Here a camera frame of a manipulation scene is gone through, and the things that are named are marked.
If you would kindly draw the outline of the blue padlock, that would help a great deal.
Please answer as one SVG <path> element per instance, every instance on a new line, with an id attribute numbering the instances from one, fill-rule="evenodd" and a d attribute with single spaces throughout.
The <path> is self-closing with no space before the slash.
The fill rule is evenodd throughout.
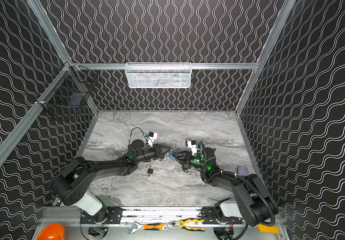
<path id="1" fill-rule="evenodd" d="M 171 153 L 169 153 L 169 157 L 170 157 L 173 161 L 175 161 L 175 160 L 176 160 L 175 152 L 172 151 Z"/>

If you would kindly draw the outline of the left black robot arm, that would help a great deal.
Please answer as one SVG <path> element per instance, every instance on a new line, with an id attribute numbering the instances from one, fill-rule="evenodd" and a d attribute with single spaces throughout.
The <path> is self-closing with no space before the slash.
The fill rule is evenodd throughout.
<path id="1" fill-rule="evenodd" d="M 88 161 L 83 157 L 75 158 L 63 168 L 50 182 L 50 189 L 65 206 L 76 206 L 90 216 L 100 215 L 104 204 L 88 193 L 95 180 L 127 176 L 138 168 L 139 163 L 162 159 L 171 147 L 153 144 L 146 146 L 142 140 L 134 140 L 122 157 L 111 161 Z"/>

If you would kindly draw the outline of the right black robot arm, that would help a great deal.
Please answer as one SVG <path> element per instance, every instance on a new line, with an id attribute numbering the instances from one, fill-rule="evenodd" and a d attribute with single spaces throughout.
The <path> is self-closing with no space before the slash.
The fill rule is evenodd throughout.
<path id="1" fill-rule="evenodd" d="M 185 170 L 198 170 L 205 184 L 233 192 L 239 212 L 249 226 L 275 225 L 278 205 L 256 174 L 241 176 L 222 170 L 216 163 L 215 149 L 207 147 L 200 148 L 194 155 L 190 151 L 170 151 L 169 157 Z"/>

